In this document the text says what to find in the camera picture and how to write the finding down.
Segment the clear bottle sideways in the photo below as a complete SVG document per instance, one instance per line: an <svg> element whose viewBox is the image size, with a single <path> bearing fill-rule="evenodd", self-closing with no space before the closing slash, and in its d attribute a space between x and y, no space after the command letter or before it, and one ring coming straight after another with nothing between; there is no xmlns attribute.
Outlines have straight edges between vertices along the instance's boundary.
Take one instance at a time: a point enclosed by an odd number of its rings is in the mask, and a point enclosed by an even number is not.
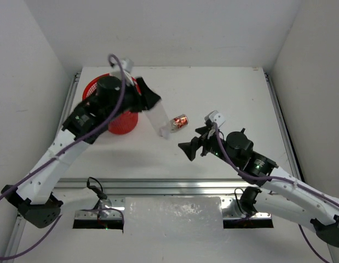
<svg viewBox="0 0 339 263"><path fill-rule="evenodd" d="M145 111L145 115L148 118L155 133L159 137L168 139L170 136L169 118L162 102L160 101L156 103L153 108Z"/></svg>

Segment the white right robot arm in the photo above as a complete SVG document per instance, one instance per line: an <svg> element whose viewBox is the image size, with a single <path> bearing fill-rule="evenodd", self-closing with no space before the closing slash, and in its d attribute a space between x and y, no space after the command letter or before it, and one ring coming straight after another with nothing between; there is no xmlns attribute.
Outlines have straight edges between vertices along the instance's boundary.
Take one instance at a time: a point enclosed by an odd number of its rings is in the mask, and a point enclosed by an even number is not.
<svg viewBox="0 0 339 263"><path fill-rule="evenodd" d="M339 198L331 197L286 172L275 161L254 151L244 131L233 131L225 139L217 125L196 129L199 137L179 143L190 161L211 153L228 163L250 184L238 205L242 212L271 213L313 231L323 242L339 248Z"/></svg>

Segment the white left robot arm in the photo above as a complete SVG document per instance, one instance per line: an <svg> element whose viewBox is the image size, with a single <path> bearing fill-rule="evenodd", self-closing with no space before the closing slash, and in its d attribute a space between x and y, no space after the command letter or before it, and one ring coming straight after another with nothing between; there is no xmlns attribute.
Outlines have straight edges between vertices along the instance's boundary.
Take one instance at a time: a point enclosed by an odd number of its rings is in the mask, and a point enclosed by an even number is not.
<svg viewBox="0 0 339 263"><path fill-rule="evenodd" d="M87 184L75 193L54 194L53 189L71 164L108 125L124 112L153 109L161 97L143 78L103 75L92 93L66 118L57 136L31 172L15 185L6 185L1 196L37 228L45 228L68 211L93 210L107 200L102 189Z"/></svg>

